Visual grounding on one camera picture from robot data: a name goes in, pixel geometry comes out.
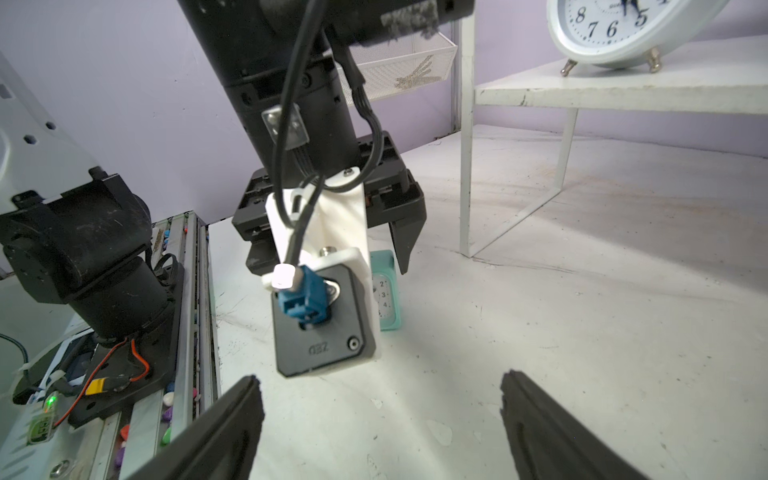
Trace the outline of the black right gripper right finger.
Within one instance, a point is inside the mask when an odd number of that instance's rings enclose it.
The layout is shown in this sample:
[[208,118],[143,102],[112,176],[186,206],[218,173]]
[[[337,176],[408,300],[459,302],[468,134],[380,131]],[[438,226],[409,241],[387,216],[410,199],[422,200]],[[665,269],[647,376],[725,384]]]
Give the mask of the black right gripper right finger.
[[500,410],[521,479],[643,479],[525,373],[504,374]]

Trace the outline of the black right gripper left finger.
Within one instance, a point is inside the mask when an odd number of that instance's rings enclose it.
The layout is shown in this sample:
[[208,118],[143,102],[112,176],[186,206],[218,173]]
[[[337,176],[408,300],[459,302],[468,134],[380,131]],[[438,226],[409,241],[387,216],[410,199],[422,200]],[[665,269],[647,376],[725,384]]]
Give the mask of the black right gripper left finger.
[[259,380],[245,376],[133,479],[247,479],[265,412]]

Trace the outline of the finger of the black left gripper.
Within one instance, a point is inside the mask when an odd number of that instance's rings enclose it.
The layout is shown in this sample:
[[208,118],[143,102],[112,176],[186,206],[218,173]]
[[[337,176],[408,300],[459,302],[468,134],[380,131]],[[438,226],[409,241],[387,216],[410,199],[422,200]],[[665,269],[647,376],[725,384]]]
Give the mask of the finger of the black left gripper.
[[425,223],[425,218],[412,217],[389,224],[395,258],[402,275],[409,270],[411,254]]

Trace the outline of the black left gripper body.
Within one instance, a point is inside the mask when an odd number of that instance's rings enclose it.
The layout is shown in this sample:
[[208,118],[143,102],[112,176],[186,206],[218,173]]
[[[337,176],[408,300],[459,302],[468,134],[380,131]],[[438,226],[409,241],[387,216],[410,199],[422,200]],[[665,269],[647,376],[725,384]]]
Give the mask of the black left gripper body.
[[[420,185],[406,168],[390,135],[384,134],[384,151],[379,165],[364,183],[367,222],[370,228],[406,218],[425,218],[427,209]],[[272,181],[265,168],[250,178],[232,224],[243,240],[251,244],[245,265],[254,275],[271,272],[278,253],[266,213]]]

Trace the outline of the mint square alarm clock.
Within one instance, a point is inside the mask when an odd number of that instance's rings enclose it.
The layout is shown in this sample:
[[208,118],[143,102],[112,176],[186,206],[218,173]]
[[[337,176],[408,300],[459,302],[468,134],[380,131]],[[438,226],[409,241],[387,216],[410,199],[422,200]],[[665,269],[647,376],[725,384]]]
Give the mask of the mint square alarm clock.
[[394,331],[401,327],[399,291],[395,257],[390,250],[370,253],[373,294],[378,305],[379,324],[382,331]]

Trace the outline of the white twin-bell alarm clock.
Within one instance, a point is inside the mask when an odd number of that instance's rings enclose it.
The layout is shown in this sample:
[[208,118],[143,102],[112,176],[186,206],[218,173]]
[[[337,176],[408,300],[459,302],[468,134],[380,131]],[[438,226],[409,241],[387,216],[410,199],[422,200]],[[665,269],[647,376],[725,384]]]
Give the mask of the white twin-bell alarm clock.
[[728,4],[727,0],[551,0],[547,24],[566,57],[560,75],[579,64],[627,69],[646,64],[652,73],[662,57],[692,40]]

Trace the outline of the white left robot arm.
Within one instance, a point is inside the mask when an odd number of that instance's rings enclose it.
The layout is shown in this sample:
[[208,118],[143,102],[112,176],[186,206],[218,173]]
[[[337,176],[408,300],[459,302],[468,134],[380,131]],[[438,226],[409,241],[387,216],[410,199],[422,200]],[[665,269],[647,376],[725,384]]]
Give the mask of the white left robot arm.
[[[326,175],[371,174],[358,151],[339,76],[363,77],[352,45],[371,46],[472,14],[470,1],[185,1],[187,21],[267,171],[282,188],[298,180],[288,134],[262,120],[296,103],[310,157]],[[160,286],[139,256],[149,211],[118,175],[96,162],[44,114],[13,69],[1,69],[1,243],[36,301],[69,304],[100,336],[126,337],[156,320]]]

